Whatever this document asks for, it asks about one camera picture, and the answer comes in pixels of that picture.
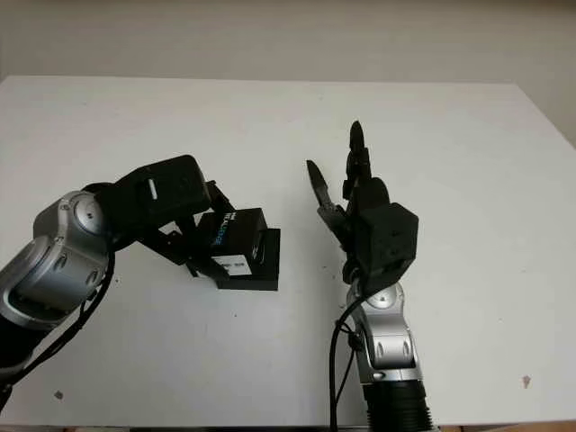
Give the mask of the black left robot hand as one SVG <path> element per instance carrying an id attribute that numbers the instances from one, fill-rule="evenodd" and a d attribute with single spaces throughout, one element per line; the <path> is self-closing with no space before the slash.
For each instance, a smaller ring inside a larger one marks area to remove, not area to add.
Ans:
<path id="1" fill-rule="evenodd" d="M 196 214 L 212 207 L 210 192 L 219 189 L 213 181 L 150 178 L 85 187 L 95 195 L 103 211 L 105 231 L 112 250 L 135 242 L 176 265 L 185 265 L 193 276 L 206 275 L 219 282 L 230 278 L 209 251 L 208 234 L 194 221 Z"/>

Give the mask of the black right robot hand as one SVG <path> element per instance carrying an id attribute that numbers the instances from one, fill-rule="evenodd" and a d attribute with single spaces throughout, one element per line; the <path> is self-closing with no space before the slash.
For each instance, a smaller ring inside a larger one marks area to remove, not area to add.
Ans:
<path id="1" fill-rule="evenodd" d="M 358 254 L 365 252 L 367 247 L 356 244 L 360 214 L 367 209 L 390 203 L 383 181 L 372 176 L 369 151 L 360 121 L 354 121 L 349 132 L 346 178 L 342 186 L 347 207 L 331 200 L 325 178 L 314 161 L 308 159 L 306 167 L 312 191 L 319 204 L 317 213 L 346 253 L 342 275 L 344 282 L 351 284 L 354 278 L 365 272 L 361 268 Z"/>

